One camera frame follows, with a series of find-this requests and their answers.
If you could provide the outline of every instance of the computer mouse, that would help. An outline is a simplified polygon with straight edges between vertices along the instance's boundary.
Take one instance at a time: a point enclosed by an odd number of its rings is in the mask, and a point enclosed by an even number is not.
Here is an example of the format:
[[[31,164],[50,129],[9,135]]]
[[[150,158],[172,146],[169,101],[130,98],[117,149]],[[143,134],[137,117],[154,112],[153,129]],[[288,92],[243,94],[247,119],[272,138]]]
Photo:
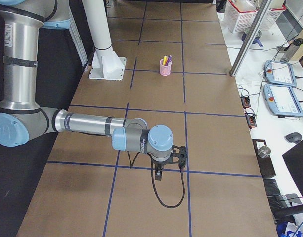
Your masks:
[[[286,135],[285,139],[288,142],[299,143],[302,139],[302,135],[300,135],[298,132],[292,132],[292,133]]]

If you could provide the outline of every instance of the blue joint cap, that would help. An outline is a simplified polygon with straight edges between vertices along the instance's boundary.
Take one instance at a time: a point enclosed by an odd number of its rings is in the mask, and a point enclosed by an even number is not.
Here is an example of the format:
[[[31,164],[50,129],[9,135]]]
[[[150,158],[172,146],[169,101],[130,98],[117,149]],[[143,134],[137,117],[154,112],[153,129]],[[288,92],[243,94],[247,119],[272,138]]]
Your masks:
[[[0,0],[0,4],[4,6],[15,6],[21,4],[25,0]]]
[[[126,150],[126,131],[122,128],[116,128],[112,135],[112,146],[115,150]]]
[[[0,144],[6,147],[16,147],[25,144],[29,134],[24,124],[16,117],[0,113]]]
[[[53,30],[66,30],[70,27],[70,19],[64,21],[46,21],[42,28]]]
[[[173,145],[172,132],[167,126],[155,126],[149,131],[148,142],[157,151],[167,151]]]

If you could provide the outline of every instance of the pen holder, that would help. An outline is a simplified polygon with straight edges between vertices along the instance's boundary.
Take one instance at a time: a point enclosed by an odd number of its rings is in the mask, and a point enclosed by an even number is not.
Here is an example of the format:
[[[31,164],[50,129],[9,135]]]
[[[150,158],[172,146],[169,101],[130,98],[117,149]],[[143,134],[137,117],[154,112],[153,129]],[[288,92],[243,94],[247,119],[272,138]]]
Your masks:
[[[172,61],[170,60],[168,65],[163,65],[163,59],[160,60],[160,74],[163,76],[167,76],[171,73],[171,64]]]

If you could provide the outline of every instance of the plastic basket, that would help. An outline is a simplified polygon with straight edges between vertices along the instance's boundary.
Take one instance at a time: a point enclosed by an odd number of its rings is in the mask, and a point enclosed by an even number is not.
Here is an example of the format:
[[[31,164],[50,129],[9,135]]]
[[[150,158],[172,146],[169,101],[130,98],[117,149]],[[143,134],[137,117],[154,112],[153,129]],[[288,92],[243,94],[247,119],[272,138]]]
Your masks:
[[[257,0],[248,0],[255,5]],[[229,29],[232,33],[243,32],[245,28],[250,27],[257,11],[241,12],[234,5],[236,0],[227,0],[224,21],[228,23]],[[267,18],[264,19],[260,30],[269,30],[275,21],[279,18],[281,13],[286,10],[285,6],[281,9],[270,9],[267,13]]]

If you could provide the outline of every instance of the label sticker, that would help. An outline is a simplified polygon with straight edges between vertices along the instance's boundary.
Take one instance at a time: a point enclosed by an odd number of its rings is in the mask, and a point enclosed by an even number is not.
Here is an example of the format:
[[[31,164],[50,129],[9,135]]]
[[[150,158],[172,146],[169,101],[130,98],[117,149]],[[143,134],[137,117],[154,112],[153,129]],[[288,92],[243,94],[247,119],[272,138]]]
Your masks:
[[[4,46],[12,47],[13,26],[5,24]]]

